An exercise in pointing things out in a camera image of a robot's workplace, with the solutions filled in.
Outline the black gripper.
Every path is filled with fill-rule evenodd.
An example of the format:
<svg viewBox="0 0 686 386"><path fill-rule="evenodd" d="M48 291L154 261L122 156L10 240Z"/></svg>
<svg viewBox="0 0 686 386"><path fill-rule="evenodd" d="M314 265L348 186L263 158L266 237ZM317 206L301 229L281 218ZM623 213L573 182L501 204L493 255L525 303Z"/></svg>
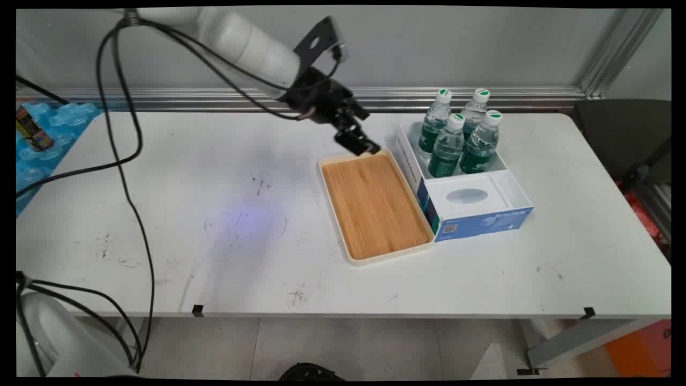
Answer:
<svg viewBox="0 0 686 386"><path fill-rule="evenodd" d="M313 86L305 91L299 88ZM365 152L377 154L381 147L362 130L362 121L370 113L358 103L351 90L316 68L308 68L294 84L296 91L286 91L279 102L295 112L307 114L317 124L331 124L337 127L334 140L352 154L361 156Z"/></svg>

